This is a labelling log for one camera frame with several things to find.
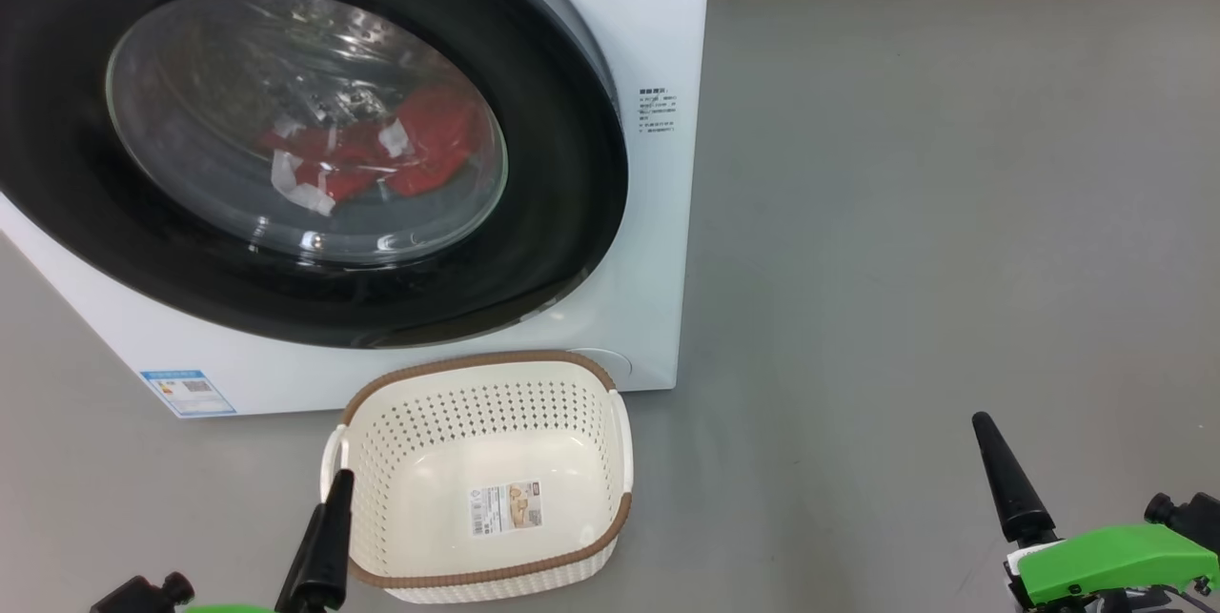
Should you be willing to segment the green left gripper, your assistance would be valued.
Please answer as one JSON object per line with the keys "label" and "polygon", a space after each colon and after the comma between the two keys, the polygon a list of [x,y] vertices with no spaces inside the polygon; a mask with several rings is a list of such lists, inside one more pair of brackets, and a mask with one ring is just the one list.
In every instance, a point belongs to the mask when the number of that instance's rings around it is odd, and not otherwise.
{"label": "green left gripper", "polygon": [[260,604],[198,604],[185,613],[336,613],[346,600],[353,539],[353,470],[332,479],[315,507],[289,567],[274,611]]}

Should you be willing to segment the cream basket with brown rim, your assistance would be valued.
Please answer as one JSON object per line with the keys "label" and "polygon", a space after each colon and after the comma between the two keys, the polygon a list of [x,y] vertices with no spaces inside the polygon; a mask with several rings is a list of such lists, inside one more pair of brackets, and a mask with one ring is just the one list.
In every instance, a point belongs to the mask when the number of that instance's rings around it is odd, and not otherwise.
{"label": "cream basket with brown rim", "polygon": [[[622,396],[565,350],[479,354],[367,383],[329,435],[318,495],[353,470],[349,571],[415,604],[514,600],[594,578],[633,501]],[[539,481],[543,526],[472,539],[470,490]]]}

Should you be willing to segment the printed instruction label sticker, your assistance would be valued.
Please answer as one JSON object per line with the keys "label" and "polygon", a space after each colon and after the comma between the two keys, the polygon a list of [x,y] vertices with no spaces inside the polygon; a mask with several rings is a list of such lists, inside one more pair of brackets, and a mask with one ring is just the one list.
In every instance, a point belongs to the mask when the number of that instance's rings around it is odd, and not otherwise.
{"label": "printed instruction label sticker", "polygon": [[466,499],[472,539],[543,526],[539,481],[493,484],[470,490]]}

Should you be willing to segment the red and white garment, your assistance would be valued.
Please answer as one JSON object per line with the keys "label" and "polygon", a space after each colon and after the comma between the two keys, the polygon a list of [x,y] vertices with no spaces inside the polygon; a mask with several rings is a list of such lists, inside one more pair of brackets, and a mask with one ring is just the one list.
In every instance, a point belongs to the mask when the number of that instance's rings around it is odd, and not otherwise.
{"label": "red and white garment", "polygon": [[272,156],[272,187],[309,212],[331,216],[353,197],[388,186],[416,197],[439,189],[489,136],[486,101],[470,87],[433,83],[388,116],[306,127],[279,118],[257,138]]}

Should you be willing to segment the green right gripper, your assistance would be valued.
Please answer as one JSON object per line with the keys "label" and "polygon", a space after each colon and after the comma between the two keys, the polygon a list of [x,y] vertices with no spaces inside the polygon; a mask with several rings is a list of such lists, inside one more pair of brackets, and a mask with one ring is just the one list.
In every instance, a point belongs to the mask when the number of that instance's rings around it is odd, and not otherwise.
{"label": "green right gripper", "polygon": [[1085,608],[1108,591],[1220,585],[1220,557],[1161,523],[1128,523],[1057,541],[1057,525],[996,421],[971,416],[975,440],[1006,543],[1028,546],[1006,556],[1013,597],[1024,611]]}

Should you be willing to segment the washing machine door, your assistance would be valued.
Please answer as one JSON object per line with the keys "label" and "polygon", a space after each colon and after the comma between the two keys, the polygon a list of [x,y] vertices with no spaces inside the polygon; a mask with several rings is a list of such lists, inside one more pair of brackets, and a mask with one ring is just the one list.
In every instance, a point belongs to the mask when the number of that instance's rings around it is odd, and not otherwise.
{"label": "washing machine door", "polygon": [[[388,116],[433,83],[489,136],[439,189],[331,216],[257,139]],[[0,193],[117,285],[284,342],[501,328],[580,286],[626,208],[608,66],[545,0],[0,0]]]}

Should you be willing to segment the blue energy label sticker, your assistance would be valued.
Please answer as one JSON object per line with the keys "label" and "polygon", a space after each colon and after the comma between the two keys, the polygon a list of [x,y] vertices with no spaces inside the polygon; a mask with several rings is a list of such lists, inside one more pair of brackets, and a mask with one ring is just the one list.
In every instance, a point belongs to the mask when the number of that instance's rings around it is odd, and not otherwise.
{"label": "blue energy label sticker", "polygon": [[238,414],[234,405],[199,370],[143,371],[139,376],[181,419]]}

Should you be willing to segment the white round drain cover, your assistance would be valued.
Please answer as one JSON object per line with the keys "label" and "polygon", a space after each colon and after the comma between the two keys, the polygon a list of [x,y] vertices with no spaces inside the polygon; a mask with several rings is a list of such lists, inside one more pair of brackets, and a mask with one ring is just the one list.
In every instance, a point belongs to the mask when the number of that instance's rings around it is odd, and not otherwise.
{"label": "white round drain cover", "polygon": [[627,357],[614,350],[594,347],[572,348],[565,353],[569,357],[573,357],[578,365],[592,372],[594,379],[605,383],[608,390],[615,390],[619,393],[630,392],[628,383],[631,383],[633,365]]}

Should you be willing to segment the white front-load washing machine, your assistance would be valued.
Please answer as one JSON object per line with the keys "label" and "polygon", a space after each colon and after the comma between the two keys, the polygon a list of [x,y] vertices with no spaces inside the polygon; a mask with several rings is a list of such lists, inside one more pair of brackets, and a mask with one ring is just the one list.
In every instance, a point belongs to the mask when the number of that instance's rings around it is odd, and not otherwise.
{"label": "white front-load washing machine", "polygon": [[262,415],[338,409],[370,379],[425,361],[580,347],[627,357],[630,390],[670,390],[680,353],[708,0],[545,1],[558,2],[566,21],[580,20],[582,39],[597,44],[608,66],[627,148],[627,197],[597,269],[501,328],[392,349],[284,342],[177,313],[117,285],[44,234],[1,193],[0,234],[159,401],[139,372],[199,370],[237,415]]}

